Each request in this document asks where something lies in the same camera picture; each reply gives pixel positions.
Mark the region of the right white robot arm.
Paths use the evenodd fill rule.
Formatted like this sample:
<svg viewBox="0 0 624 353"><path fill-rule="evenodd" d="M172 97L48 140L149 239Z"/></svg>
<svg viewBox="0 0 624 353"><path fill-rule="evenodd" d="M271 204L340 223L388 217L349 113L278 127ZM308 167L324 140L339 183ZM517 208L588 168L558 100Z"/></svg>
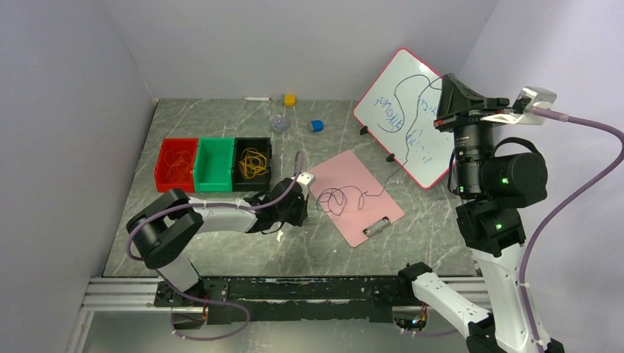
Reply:
<svg viewBox="0 0 624 353"><path fill-rule="evenodd" d="M465 244L479 265L491 307L473 304L445 284L424 263L398 274L397 295L405 304L418 301L435 309L464 337L470 352L562 352L529 313L522 295L520 267L525 231L520 209L547 196L547 166L532 142L515 138L525 152L497 155L496 124L540 125L535 107L548 109L556 94L540 87L523 88L515 101L476 93L452 74L442 77L442 93L434 127L454 137L457 223Z"/></svg>

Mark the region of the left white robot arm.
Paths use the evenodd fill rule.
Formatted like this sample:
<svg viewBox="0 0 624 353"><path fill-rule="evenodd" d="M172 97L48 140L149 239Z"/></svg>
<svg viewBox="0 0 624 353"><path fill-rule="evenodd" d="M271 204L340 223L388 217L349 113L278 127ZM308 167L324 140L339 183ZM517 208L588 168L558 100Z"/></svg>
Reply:
<svg viewBox="0 0 624 353"><path fill-rule="evenodd" d="M284 224L300 227L307 218L312 174L302 172L260 192L234 202L210 202L172 189L132 217L126 225L130 258L156 270L174 286L174 296L184 305L201 301L204 285L191 261L181 254L194 236L203 232L231 231L269 234Z"/></svg>

